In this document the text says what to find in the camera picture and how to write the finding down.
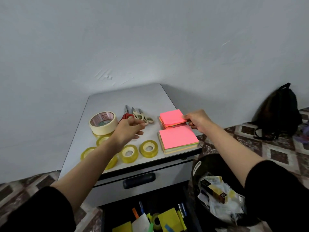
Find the orange marker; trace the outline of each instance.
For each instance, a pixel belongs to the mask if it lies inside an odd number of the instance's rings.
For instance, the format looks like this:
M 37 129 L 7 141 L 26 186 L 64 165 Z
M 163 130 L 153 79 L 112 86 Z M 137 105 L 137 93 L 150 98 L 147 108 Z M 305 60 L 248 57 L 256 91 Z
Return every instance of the orange marker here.
M 132 208 L 132 211 L 134 213 L 135 218 L 138 219 L 139 216 L 138 216 L 137 211 L 135 210 L 135 208 Z

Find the scissors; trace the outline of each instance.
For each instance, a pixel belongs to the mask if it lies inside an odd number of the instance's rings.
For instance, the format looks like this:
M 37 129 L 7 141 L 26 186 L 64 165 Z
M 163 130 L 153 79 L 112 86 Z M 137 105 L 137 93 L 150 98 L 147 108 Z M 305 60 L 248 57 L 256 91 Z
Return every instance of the scissors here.
M 140 114 L 137 113 L 137 111 L 134 108 L 132 108 L 132 113 L 135 116 L 135 118 L 145 121 L 146 124 L 152 124 L 154 122 L 153 118 L 145 116 L 141 109 L 138 109 L 138 111 Z
M 134 118 L 134 115 L 129 113 L 128 106 L 125 105 L 125 113 L 124 113 L 124 115 L 122 116 L 121 120 L 130 118 L 130 117 L 133 117 L 133 118 Z

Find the black sleeve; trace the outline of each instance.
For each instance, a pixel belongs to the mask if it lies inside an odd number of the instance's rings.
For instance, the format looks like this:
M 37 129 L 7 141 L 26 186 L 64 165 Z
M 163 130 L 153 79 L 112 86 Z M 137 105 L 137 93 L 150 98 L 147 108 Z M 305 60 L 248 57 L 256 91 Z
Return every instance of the black sleeve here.
M 0 231 L 74 231 L 71 204 L 54 187 L 44 187 L 13 211 Z
M 247 212 L 266 221 L 273 232 L 307 228 L 309 190 L 274 162 L 262 161 L 251 169 L 245 195 Z

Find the hand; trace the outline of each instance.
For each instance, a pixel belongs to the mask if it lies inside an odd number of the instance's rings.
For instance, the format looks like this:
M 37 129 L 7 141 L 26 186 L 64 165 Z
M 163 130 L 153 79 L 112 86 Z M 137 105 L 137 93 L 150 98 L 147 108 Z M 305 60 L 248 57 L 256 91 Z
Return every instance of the hand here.
M 114 133 L 109 138 L 111 141 L 116 142 L 119 151 L 132 139 L 139 138 L 139 135 L 143 135 L 141 131 L 146 126 L 146 123 L 142 120 L 135 118 L 123 119 L 117 125 Z
M 203 109 L 190 112 L 182 116 L 182 118 L 190 121 L 189 126 L 191 126 L 192 129 L 197 129 L 201 133 L 205 133 L 205 128 L 213 123 Z

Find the pink sticky note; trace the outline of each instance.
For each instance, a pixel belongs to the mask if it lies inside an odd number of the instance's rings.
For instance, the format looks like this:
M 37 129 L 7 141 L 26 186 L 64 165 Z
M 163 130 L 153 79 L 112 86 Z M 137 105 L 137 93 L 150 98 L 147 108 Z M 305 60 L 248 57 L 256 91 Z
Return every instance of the pink sticky note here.
M 159 132 L 165 149 L 198 143 L 198 139 L 189 125 L 164 129 Z
M 174 124 L 187 122 L 185 119 L 182 118 L 182 113 L 179 109 L 161 113 L 160 118 L 165 126 L 171 126 Z

